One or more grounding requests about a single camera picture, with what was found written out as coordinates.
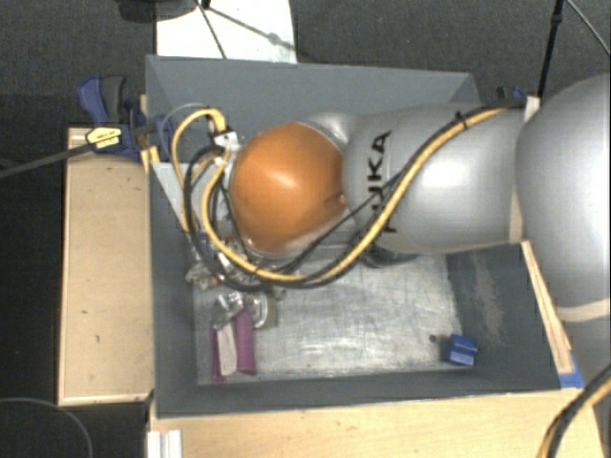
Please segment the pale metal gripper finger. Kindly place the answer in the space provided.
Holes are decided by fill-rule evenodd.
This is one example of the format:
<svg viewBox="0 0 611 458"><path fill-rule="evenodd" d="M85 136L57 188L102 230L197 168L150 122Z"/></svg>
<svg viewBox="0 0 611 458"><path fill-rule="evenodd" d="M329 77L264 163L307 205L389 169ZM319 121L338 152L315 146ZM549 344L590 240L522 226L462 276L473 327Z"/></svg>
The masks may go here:
<svg viewBox="0 0 611 458"><path fill-rule="evenodd" d="M243 311L242 295L218 295L213 305L213 328L216 334L218 371L221 377L238 371L238 346L235 322Z"/></svg>

